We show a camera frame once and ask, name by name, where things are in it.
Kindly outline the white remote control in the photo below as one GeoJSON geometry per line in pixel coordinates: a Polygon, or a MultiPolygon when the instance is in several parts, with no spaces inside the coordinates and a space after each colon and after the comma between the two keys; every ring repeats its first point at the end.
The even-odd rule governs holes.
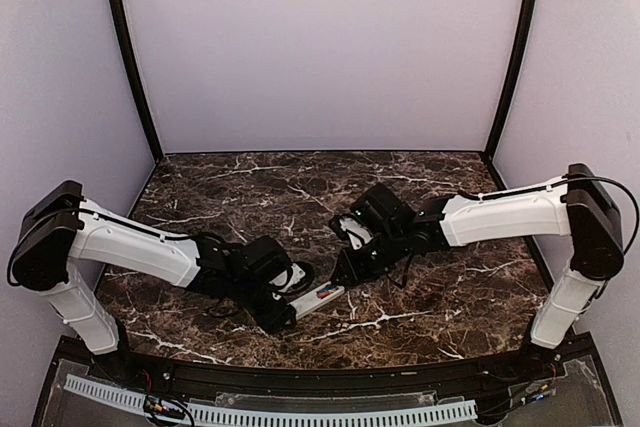
{"type": "Polygon", "coordinates": [[[293,300],[290,305],[295,309],[296,311],[296,319],[300,320],[303,317],[311,314],[312,312],[318,310],[319,308],[323,307],[324,305],[328,304],[329,302],[332,302],[333,300],[339,298],[344,292],[345,292],[345,288],[341,285],[335,285],[338,286],[339,289],[336,290],[335,292],[333,292],[330,296],[326,297],[326,298],[318,298],[317,297],[317,292],[322,289],[323,287],[327,286],[327,285],[335,285],[332,284],[331,282],[326,282],[320,286],[318,286],[316,289],[314,289],[313,291],[310,291],[300,297],[298,297],[297,299],[293,300]]]}

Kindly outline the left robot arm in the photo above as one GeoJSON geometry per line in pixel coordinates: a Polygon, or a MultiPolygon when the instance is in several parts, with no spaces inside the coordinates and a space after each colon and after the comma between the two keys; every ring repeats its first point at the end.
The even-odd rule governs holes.
{"type": "Polygon", "coordinates": [[[277,333],[296,322],[286,298],[313,281],[310,265],[293,262],[274,238],[248,244],[212,233],[179,235],[103,209],[85,198],[80,183],[58,185],[24,216],[7,266],[13,287],[38,292],[82,338],[120,383],[141,374],[140,359],[125,347],[123,327],[101,306],[75,261],[111,264],[151,275],[212,299],[229,299],[258,326],[277,333]]]}

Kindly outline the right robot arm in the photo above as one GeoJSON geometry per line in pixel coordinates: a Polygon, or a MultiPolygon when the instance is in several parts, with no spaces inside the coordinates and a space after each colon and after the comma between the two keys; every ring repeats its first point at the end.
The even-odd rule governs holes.
{"type": "Polygon", "coordinates": [[[606,190],[614,180],[586,165],[569,166],[561,177],[492,193],[459,192],[428,198],[417,210],[386,185],[367,189],[330,227],[348,241],[331,275],[334,284],[355,287],[388,274],[399,261],[502,238],[568,236],[572,256],[536,314],[528,343],[510,360],[521,381],[534,379],[624,265],[633,245],[622,234],[619,207],[606,190]]]}

